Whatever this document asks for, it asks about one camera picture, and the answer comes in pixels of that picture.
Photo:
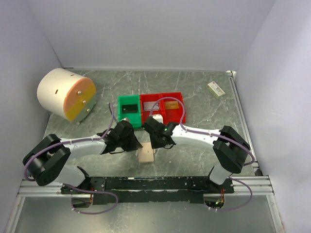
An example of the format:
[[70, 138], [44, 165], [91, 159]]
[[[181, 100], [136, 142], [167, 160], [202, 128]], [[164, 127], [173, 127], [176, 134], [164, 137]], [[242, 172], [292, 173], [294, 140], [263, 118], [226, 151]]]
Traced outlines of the tan card holder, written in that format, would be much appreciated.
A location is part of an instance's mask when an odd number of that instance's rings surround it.
[[151, 142], [142, 143], [142, 148], [138, 149], [138, 162], [139, 163], [152, 163], [154, 162], [154, 152]]

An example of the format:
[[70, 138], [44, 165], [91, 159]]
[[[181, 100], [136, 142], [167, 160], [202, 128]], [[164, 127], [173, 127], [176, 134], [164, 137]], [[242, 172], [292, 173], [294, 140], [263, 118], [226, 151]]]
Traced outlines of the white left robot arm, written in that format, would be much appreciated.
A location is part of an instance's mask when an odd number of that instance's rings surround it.
[[80, 194], [91, 189], [91, 177], [80, 166], [67, 165], [68, 159], [87, 155], [114, 154], [116, 149], [131, 152], [142, 148], [135, 136], [134, 128], [126, 120], [115, 127], [86, 138], [65, 139], [49, 134], [23, 159], [25, 174], [39, 186], [52, 182], [73, 186]]

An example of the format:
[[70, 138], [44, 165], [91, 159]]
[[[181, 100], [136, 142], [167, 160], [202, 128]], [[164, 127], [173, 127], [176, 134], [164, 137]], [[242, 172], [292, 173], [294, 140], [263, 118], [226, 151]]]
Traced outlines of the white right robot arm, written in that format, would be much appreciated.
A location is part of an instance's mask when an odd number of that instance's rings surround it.
[[219, 163], [211, 170], [206, 181], [207, 190], [211, 193], [222, 189], [230, 175], [241, 173], [250, 155], [249, 144], [230, 126], [225, 125], [220, 130], [205, 130], [176, 122], [165, 125], [150, 116], [142, 128], [149, 134], [154, 149], [179, 144], [213, 149]]

